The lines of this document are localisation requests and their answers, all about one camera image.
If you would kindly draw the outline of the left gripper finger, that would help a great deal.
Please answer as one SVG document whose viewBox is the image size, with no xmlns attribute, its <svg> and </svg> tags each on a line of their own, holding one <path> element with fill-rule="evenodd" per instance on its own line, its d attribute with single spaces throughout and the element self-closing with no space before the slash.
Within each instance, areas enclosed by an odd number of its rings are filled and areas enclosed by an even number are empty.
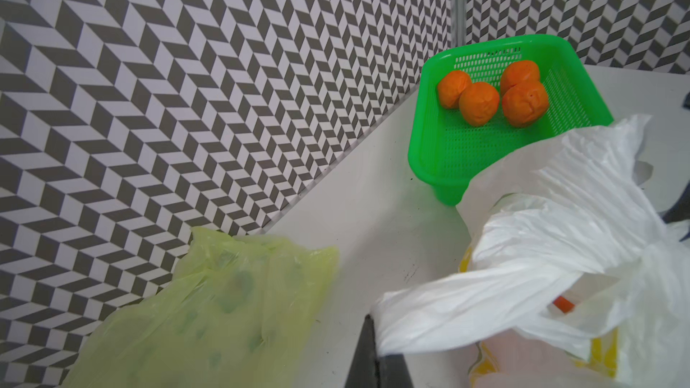
<svg viewBox="0 0 690 388">
<path fill-rule="evenodd" d="M 404 355 L 377 356 L 375 323 L 364 319 L 345 388 L 413 388 Z"/>
</svg>

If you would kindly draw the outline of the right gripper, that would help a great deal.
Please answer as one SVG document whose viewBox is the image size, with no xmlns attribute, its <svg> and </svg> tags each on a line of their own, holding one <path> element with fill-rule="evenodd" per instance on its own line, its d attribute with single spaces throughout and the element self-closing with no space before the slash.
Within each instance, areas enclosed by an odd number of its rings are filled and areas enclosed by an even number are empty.
<svg viewBox="0 0 690 388">
<path fill-rule="evenodd" d="M 685 110 L 689 111 L 689 93 L 682 104 Z M 686 188 L 683 190 L 677 202 L 662 215 L 662 220 L 665 224 L 670 225 L 672 223 L 678 223 L 682 221 L 689 220 L 689 204 L 690 204 L 690 185 L 689 181 Z M 684 235 L 681 236 L 680 242 L 686 242 L 689 240 L 689 226 Z"/>
</svg>

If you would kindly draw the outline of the white plastic bag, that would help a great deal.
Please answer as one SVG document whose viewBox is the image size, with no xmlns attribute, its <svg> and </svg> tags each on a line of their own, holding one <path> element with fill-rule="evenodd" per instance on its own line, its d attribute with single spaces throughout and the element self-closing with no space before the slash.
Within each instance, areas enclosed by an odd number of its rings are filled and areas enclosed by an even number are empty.
<svg viewBox="0 0 690 388">
<path fill-rule="evenodd" d="M 477 175 L 460 270 L 375 303 L 377 355 L 469 346 L 474 387 L 688 386 L 689 224 L 638 184 L 648 122 L 573 129 Z"/>
</svg>

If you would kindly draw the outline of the yellow green plastic bag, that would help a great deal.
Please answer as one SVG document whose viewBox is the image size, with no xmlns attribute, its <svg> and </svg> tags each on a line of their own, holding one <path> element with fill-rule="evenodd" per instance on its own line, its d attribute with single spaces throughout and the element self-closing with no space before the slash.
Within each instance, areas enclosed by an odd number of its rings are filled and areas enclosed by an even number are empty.
<svg viewBox="0 0 690 388">
<path fill-rule="evenodd" d="M 159 293 L 111 314 L 66 387 L 291 387 L 339 265 L 275 235 L 196 227 Z"/>
</svg>

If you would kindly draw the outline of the orange large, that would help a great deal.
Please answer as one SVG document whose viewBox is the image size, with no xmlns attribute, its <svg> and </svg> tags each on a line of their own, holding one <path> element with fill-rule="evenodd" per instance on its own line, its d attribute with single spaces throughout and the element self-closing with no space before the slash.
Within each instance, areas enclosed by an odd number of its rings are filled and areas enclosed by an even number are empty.
<svg viewBox="0 0 690 388">
<path fill-rule="evenodd" d="M 575 307 L 575 304 L 564 296 L 557 296 L 557 298 L 553 300 L 553 305 L 564 314 L 569 314 Z"/>
</svg>

